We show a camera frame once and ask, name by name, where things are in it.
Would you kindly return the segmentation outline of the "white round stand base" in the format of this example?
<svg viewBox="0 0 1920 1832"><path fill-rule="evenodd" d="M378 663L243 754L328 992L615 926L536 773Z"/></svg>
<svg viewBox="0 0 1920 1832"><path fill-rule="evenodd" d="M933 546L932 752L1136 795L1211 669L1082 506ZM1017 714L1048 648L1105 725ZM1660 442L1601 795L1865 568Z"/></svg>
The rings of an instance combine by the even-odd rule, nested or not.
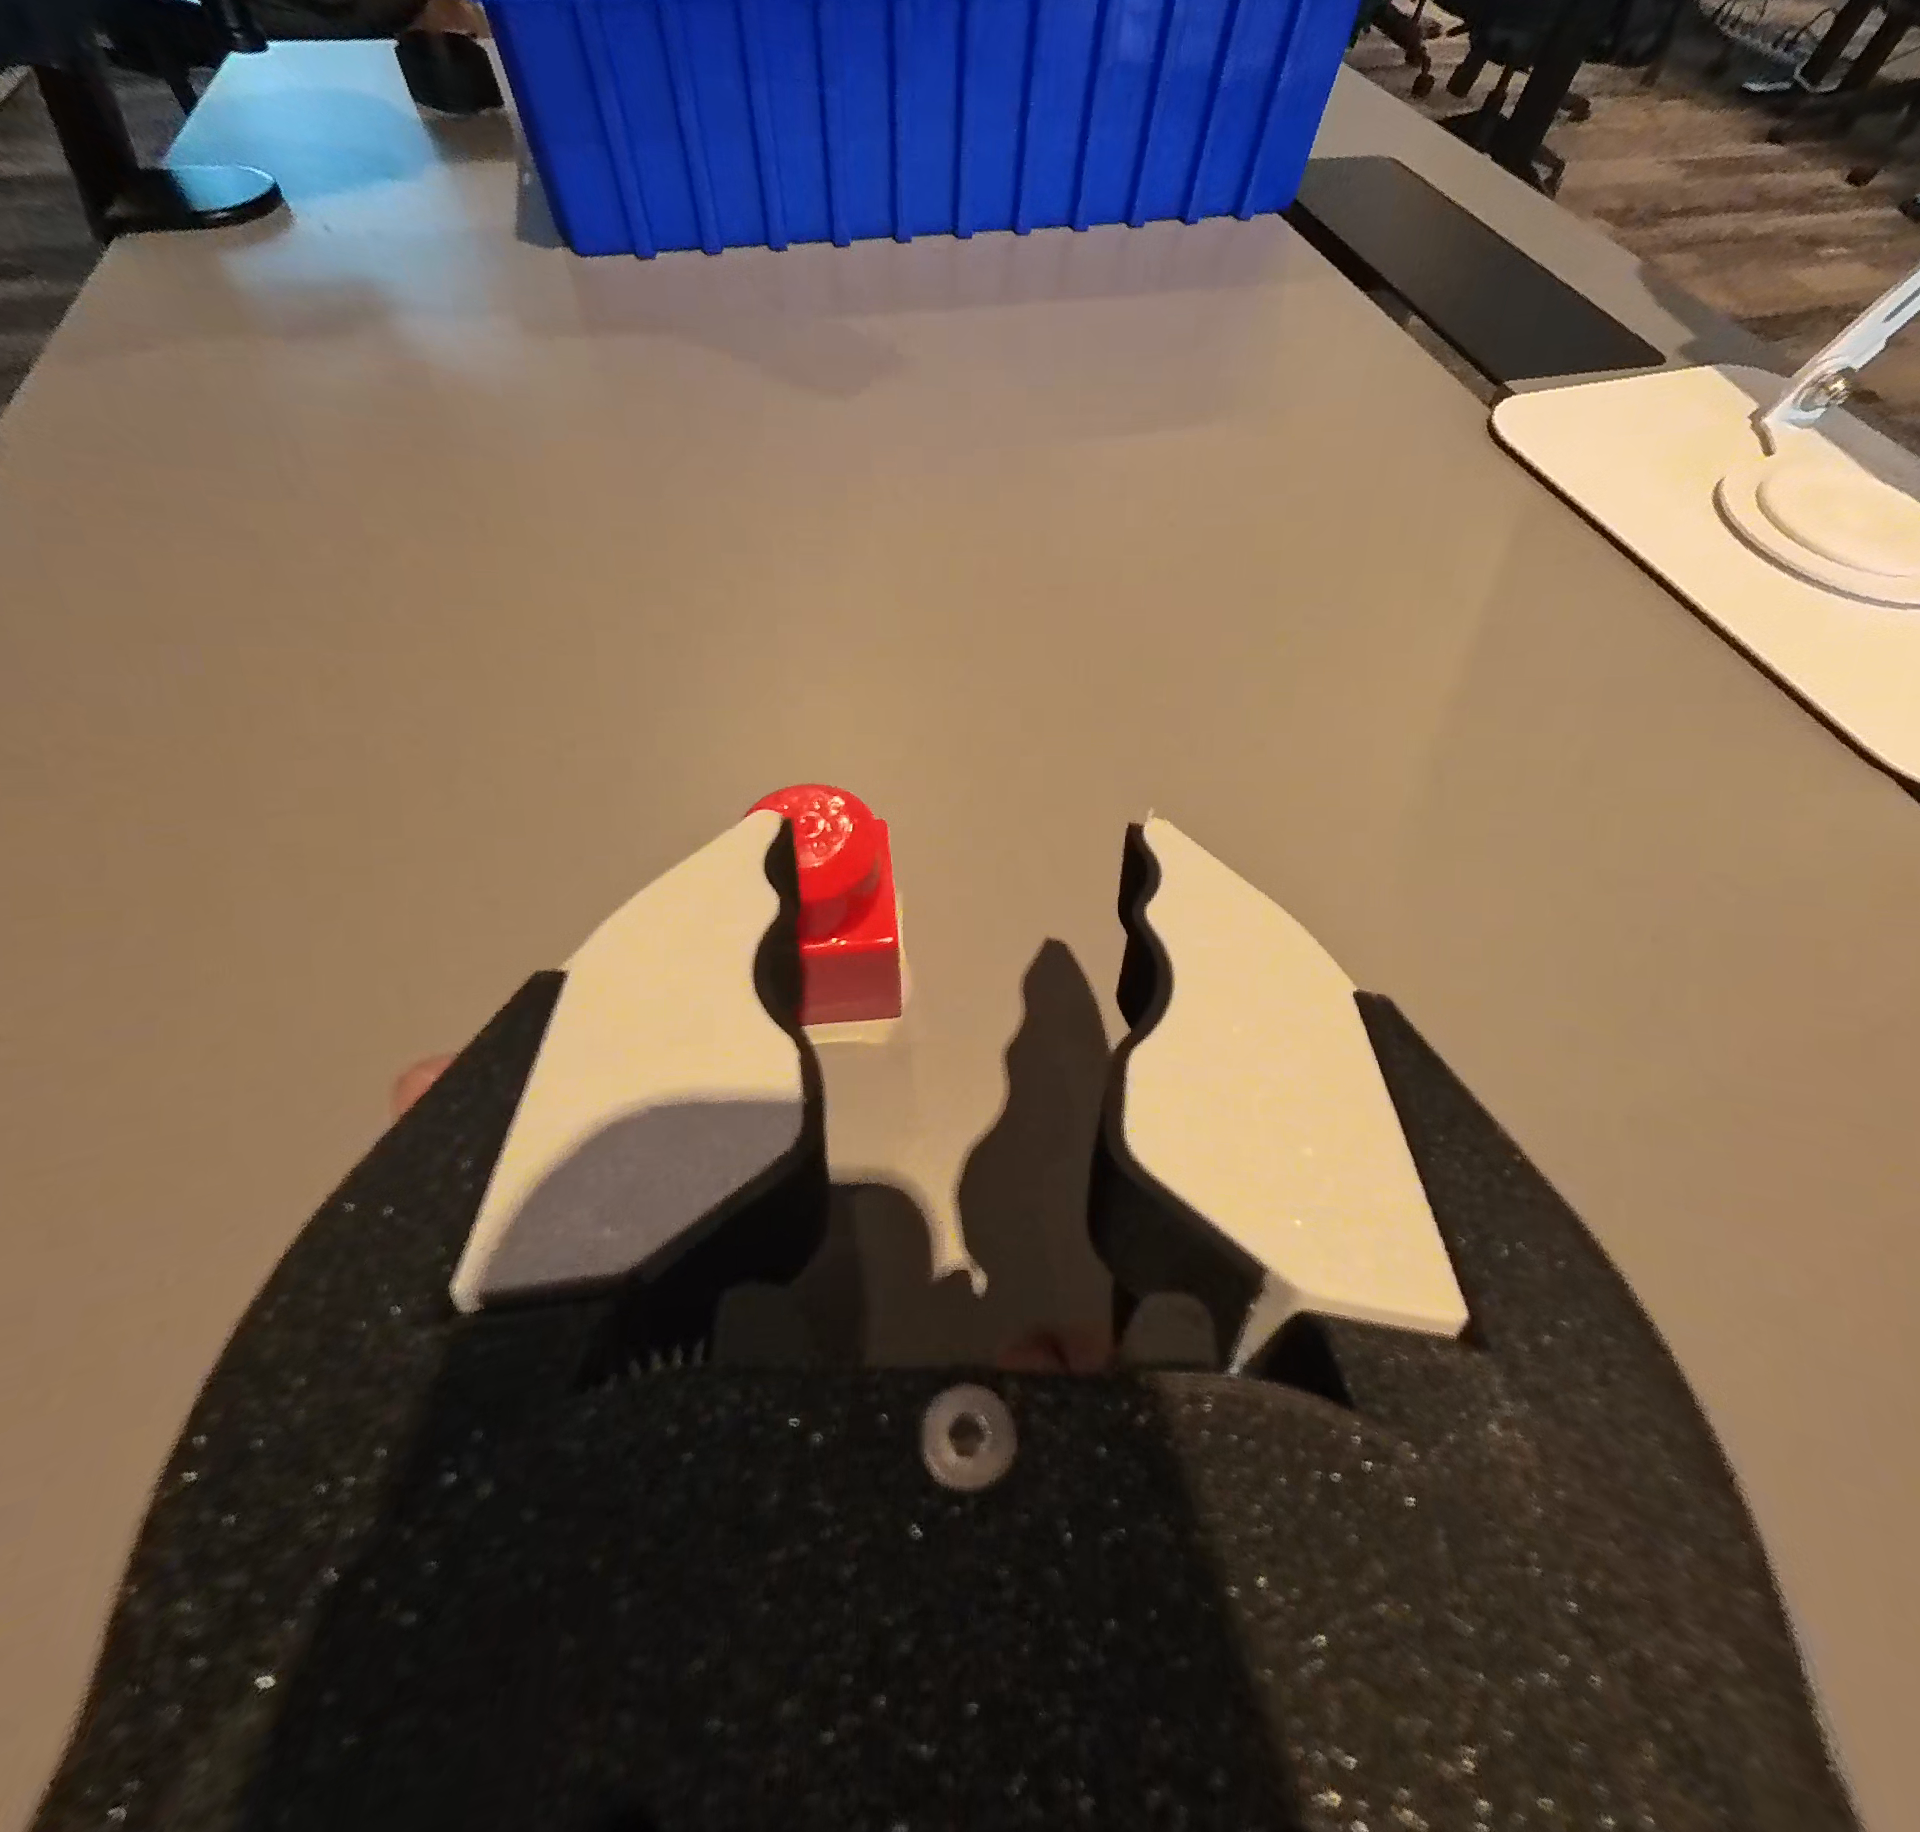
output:
<svg viewBox="0 0 1920 1832"><path fill-rule="evenodd" d="M1745 548L1816 592L1920 606L1920 496L1849 455L1761 455L1715 485L1715 511Z"/></svg>

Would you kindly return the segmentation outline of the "blue plastic bin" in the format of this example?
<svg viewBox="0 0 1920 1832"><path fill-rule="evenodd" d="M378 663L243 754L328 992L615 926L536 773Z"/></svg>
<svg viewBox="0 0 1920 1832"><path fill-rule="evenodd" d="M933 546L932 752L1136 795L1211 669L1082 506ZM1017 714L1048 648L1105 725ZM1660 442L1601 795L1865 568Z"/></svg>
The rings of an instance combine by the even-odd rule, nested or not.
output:
<svg viewBox="0 0 1920 1832"><path fill-rule="evenodd" d="M1269 218L1362 0L474 0L588 261Z"/></svg>

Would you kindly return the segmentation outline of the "black table pad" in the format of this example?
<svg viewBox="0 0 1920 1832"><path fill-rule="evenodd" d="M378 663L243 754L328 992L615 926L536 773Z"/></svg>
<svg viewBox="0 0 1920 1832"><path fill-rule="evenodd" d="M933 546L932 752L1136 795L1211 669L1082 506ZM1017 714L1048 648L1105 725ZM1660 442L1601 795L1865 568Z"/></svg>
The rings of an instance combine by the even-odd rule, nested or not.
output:
<svg viewBox="0 0 1920 1832"><path fill-rule="evenodd" d="M1663 355L1394 156L1316 156L1287 226L1362 295L1409 309L1476 382L1634 377Z"/></svg>

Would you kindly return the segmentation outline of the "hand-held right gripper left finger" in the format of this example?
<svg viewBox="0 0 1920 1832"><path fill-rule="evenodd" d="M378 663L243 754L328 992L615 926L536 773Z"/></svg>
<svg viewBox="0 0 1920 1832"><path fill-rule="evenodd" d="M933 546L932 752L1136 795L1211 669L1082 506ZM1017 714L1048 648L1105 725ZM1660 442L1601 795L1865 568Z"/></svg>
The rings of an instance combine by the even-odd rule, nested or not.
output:
<svg viewBox="0 0 1920 1832"><path fill-rule="evenodd" d="M806 1084L786 975L792 822L747 808L563 961L528 1079L452 1263L452 1313L663 1267L801 1159Z"/></svg>

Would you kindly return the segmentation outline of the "white rounded board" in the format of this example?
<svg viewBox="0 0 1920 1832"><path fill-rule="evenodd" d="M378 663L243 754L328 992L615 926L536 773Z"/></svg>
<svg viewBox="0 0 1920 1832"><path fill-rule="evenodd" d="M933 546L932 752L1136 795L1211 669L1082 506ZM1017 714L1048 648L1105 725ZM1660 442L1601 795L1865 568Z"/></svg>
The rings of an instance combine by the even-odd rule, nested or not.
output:
<svg viewBox="0 0 1920 1832"><path fill-rule="evenodd" d="M1715 485L1761 455L1849 455L1909 489L1920 468L1849 414L1768 424L1781 391L1773 366L1683 363L1507 391L1493 438L1838 739L1920 787L1920 611L1816 592L1715 511Z"/></svg>

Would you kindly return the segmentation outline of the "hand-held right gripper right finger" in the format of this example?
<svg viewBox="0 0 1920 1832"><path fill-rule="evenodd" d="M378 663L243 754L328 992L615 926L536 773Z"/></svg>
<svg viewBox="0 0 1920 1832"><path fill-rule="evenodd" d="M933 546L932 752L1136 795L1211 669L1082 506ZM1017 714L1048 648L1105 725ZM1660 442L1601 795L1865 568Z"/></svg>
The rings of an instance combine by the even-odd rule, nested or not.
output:
<svg viewBox="0 0 1920 1832"><path fill-rule="evenodd" d="M1172 818L1121 832L1105 1079L1118 1348L1271 1371L1303 1319L1474 1323L1351 975Z"/></svg>

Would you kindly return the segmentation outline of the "black round stand base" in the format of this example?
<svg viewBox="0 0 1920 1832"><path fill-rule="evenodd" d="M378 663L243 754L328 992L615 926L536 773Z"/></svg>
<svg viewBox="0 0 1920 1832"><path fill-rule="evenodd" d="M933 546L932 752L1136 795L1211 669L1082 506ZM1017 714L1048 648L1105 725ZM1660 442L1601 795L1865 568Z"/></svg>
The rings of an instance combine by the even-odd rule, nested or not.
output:
<svg viewBox="0 0 1920 1832"><path fill-rule="evenodd" d="M283 186L256 165L140 165L108 214L108 238L243 227L283 214Z"/></svg>

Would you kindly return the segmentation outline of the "red mega block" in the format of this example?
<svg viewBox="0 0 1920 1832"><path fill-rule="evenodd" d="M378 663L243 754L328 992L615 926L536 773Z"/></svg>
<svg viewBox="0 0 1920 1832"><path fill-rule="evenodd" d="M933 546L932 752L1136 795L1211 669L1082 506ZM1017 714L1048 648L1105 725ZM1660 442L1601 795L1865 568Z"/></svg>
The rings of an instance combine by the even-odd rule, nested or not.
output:
<svg viewBox="0 0 1920 1832"><path fill-rule="evenodd" d="M899 1023L904 941L887 822L843 787L776 787L754 808L795 844L801 1026Z"/></svg>

